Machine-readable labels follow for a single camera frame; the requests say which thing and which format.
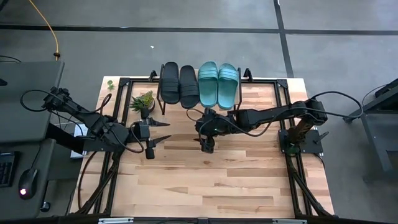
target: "black slide sandal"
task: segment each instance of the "black slide sandal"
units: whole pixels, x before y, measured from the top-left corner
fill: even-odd
[[[172,105],[180,101],[179,84],[178,65],[175,62],[167,62],[160,81],[160,96],[165,103]]]
[[[180,102],[185,109],[190,109],[199,103],[199,86],[195,69],[186,65],[180,71]]]

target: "gray floor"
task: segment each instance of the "gray floor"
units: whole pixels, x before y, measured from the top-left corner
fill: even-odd
[[[277,28],[272,0],[43,0],[37,6],[57,25]],[[280,0],[280,6],[286,29],[398,29],[395,0]],[[43,24],[25,0],[10,1],[0,12],[0,23]],[[149,75],[168,61],[196,68],[207,60],[230,62],[251,68],[255,77],[286,77],[278,34],[57,32],[57,36],[65,61],[62,86],[87,108],[94,108],[103,76]],[[339,90],[359,100],[370,89],[397,78],[397,41],[398,36],[287,36],[294,75],[305,79],[309,95]],[[0,30],[2,55],[40,61],[53,60],[53,52],[50,32]],[[320,99],[329,111],[356,109],[339,96]],[[330,116],[319,129],[330,132],[323,146],[335,213],[397,222],[398,186],[366,185],[362,180],[374,169],[375,158],[361,122],[348,125]]]

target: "keyboard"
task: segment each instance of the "keyboard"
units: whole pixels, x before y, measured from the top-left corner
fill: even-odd
[[[16,168],[16,152],[0,153],[0,187],[10,187]]]

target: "wooden tabletop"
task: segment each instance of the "wooden tabletop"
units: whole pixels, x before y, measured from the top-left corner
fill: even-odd
[[[111,101],[104,108],[104,114],[112,115],[117,92],[117,89],[108,90],[106,83],[112,80],[115,86],[118,86],[119,78],[103,79],[97,106],[108,93],[113,94]],[[288,78],[287,81],[292,102],[307,99],[303,79]],[[152,90],[155,96],[157,83],[135,83],[132,95],[139,96],[149,90]],[[241,109],[264,110],[276,106],[272,85],[243,84],[242,93]],[[123,103],[119,120],[121,120]],[[200,105],[195,108],[203,111]],[[215,110],[226,114],[217,107]],[[198,137],[195,123],[189,120],[185,113],[186,110],[180,104],[166,105],[165,115],[162,116],[156,102],[156,108],[151,116],[157,121],[171,125],[151,128],[152,138],[168,134],[172,137],[157,145],[156,158],[153,160],[145,159],[144,153],[133,154],[126,151],[123,154],[112,216],[294,217],[285,158],[279,150],[278,122],[273,123],[270,129],[258,138],[244,134],[219,136],[215,138],[214,153],[207,154],[201,152],[199,143],[193,140]],[[200,114],[190,111],[190,116],[198,119]],[[127,125],[138,119],[139,114],[130,110]],[[263,128],[264,125],[253,133],[259,133]],[[137,144],[129,146],[138,149]],[[97,153],[84,175],[81,189],[83,202],[98,185],[103,156],[103,153]],[[314,155],[303,154],[303,164],[309,189],[323,207],[333,213],[322,163]],[[304,212],[301,190],[298,190],[298,194],[300,208]],[[71,212],[77,210],[76,203],[75,194]]]

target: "white paper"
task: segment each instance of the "white paper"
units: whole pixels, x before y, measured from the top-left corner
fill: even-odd
[[[79,126],[81,127],[81,130],[83,131],[83,135],[86,136],[87,135],[87,131],[88,131],[87,127],[84,124],[79,124]],[[81,136],[80,128],[77,125],[75,125],[75,133],[73,134],[73,136],[74,137]],[[79,153],[77,153],[75,151],[71,151],[71,153],[70,153],[70,157],[72,159],[83,158],[83,156],[85,156],[85,155],[87,155],[86,151],[83,151],[83,155],[79,154]]]

